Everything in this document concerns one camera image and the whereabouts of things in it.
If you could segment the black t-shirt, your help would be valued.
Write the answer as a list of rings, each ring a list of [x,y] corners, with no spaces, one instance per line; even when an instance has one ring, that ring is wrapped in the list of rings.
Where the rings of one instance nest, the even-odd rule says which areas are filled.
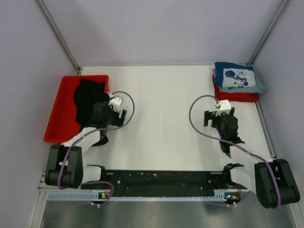
[[[109,102],[109,94],[105,92],[105,82],[95,82],[88,79],[80,79],[80,84],[74,91],[74,103],[76,105],[76,122],[85,127],[93,115],[95,103]]]

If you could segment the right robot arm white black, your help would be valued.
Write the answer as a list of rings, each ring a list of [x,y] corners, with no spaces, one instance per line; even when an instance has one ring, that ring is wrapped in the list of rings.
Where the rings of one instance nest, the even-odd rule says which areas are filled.
[[[232,108],[228,114],[221,115],[215,111],[204,112],[204,126],[211,123],[219,134],[222,152],[234,160],[234,164],[224,168],[223,185],[233,188],[240,184],[255,193],[267,209],[299,202],[300,192],[288,161],[272,159],[247,149],[238,136],[238,119],[234,110]]]

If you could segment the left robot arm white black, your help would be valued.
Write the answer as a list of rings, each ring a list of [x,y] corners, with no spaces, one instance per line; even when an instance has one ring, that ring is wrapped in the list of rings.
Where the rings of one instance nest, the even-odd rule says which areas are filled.
[[[47,185],[74,189],[89,181],[97,188],[107,185],[104,167],[85,165],[83,156],[91,147],[108,143],[108,126],[123,126],[127,111],[121,109],[122,102],[122,98],[114,97],[108,102],[95,103],[88,123],[79,134],[67,142],[50,147],[45,171]]]

